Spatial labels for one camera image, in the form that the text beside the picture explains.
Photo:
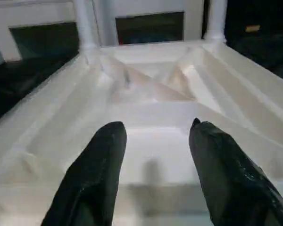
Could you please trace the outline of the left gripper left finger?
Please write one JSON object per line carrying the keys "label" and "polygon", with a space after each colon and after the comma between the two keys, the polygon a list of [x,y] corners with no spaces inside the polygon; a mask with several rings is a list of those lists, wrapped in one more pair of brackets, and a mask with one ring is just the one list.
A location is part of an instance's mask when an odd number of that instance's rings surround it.
{"label": "left gripper left finger", "polygon": [[98,129],[66,171],[41,225],[112,225],[126,142],[120,121]]}

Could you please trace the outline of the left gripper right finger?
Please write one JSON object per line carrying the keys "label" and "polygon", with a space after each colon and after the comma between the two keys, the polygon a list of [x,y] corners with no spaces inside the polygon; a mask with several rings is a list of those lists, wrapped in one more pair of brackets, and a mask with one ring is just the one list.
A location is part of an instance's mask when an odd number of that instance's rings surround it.
{"label": "left gripper right finger", "polygon": [[283,226],[283,197],[231,135],[193,120],[189,148],[215,226]]}

